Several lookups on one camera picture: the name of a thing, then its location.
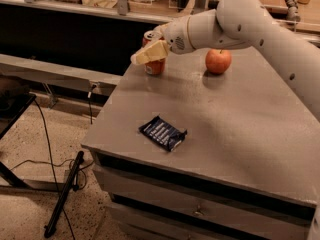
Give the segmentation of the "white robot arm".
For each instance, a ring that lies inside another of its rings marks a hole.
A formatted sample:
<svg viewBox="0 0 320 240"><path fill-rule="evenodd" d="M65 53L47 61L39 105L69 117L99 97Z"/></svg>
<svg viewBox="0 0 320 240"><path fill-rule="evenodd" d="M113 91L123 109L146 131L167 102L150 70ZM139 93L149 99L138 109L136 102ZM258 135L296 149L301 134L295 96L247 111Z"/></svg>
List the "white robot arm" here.
<svg viewBox="0 0 320 240"><path fill-rule="evenodd" d="M164 59L170 52L252 46L320 120L319 49L281 27L259 0L220 0L215 9L177 18L155 31L158 35L131 56L133 64Z"/></svg>

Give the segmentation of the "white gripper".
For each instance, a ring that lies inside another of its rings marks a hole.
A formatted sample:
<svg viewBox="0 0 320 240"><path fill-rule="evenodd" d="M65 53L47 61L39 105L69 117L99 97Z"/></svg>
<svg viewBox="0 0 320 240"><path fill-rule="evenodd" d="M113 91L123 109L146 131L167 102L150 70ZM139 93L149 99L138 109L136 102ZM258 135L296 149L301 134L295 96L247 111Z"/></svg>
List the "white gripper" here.
<svg viewBox="0 0 320 240"><path fill-rule="evenodd" d="M189 38L189 21L191 16L183 16L172 22L158 25L153 31L160 34L161 40L151 41L134 53L130 60L134 65L147 64L175 54L191 53L195 50Z"/></svg>

